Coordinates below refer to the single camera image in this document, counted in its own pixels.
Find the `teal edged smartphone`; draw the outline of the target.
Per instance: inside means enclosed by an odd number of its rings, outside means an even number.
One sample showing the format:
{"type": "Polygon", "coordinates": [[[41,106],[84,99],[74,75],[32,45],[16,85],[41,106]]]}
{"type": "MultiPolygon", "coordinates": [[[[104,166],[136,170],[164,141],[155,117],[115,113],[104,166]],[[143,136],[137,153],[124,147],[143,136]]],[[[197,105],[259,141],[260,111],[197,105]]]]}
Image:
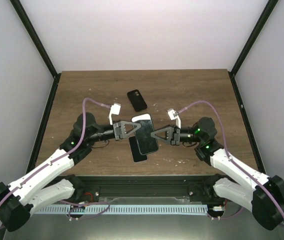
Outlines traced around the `teal edged smartphone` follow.
{"type": "Polygon", "coordinates": [[[133,123],[139,123],[141,125],[141,129],[154,130],[153,121],[149,113],[134,116],[131,121],[133,123]]]}

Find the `black phone case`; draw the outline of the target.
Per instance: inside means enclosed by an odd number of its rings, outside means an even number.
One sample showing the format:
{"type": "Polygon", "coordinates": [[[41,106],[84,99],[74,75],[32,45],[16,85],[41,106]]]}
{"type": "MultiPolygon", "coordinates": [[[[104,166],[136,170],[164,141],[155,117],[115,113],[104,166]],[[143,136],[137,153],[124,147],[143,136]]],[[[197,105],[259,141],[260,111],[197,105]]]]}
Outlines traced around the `black phone case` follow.
{"type": "Polygon", "coordinates": [[[136,112],[141,112],[147,109],[147,103],[138,89],[127,92],[127,97],[136,112]]]}
{"type": "Polygon", "coordinates": [[[141,155],[148,155],[159,150],[158,141],[151,136],[154,125],[151,119],[138,120],[141,127],[135,132],[135,138],[141,155]]]}

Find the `purple edged smartphone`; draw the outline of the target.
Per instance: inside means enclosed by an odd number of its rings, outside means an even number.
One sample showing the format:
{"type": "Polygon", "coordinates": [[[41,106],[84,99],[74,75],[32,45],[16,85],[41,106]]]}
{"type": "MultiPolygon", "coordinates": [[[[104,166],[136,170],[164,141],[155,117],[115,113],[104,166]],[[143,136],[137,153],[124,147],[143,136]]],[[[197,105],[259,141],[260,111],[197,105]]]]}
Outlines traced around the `purple edged smartphone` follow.
{"type": "Polygon", "coordinates": [[[148,157],[147,157],[147,155],[142,155],[140,153],[136,137],[131,136],[131,137],[128,138],[128,140],[129,140],[129,145],[130,145],[130,150],[131,150],[133,162],[134,163],[141,163],[141,162],[146,161],[148,159],[148,157]]]}

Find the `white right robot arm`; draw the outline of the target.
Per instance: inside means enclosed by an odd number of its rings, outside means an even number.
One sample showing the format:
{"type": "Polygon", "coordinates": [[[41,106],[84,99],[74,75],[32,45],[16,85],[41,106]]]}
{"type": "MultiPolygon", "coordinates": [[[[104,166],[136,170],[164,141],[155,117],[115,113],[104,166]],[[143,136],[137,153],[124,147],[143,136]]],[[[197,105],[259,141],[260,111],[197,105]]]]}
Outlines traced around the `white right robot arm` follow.
{"type": "Polygon", "coordinates": [[[214,121],[202,117],[192,127],[167,125],[150,135],[171,146],[196,143],[196,156],[226,174],[204,188],[207,200],[230,200],[250,211],[267,230],[284,227],[284,180],[278,175],[270,177],[259,172],[234,157],[215,139],[216,134],[214,121]]]}

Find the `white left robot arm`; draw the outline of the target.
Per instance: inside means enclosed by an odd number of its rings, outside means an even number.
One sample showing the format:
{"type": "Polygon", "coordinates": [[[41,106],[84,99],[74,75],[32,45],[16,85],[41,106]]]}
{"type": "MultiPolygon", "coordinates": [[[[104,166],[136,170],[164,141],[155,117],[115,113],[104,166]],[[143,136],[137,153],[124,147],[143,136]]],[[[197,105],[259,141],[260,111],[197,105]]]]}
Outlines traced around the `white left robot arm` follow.
{"type": "Polygon", "coordinates": [[[93,143],[127,139],[140,129],[139,122],[120,120],[99,125],[92,113],[80,114],[68,138],[47,160],[9,184],[0,182],[0,228],[14,232],[43,207],[68,199],[79,202],[84,187],[78,177],[71,175],[49,183],[89,155],[93,143]]]}

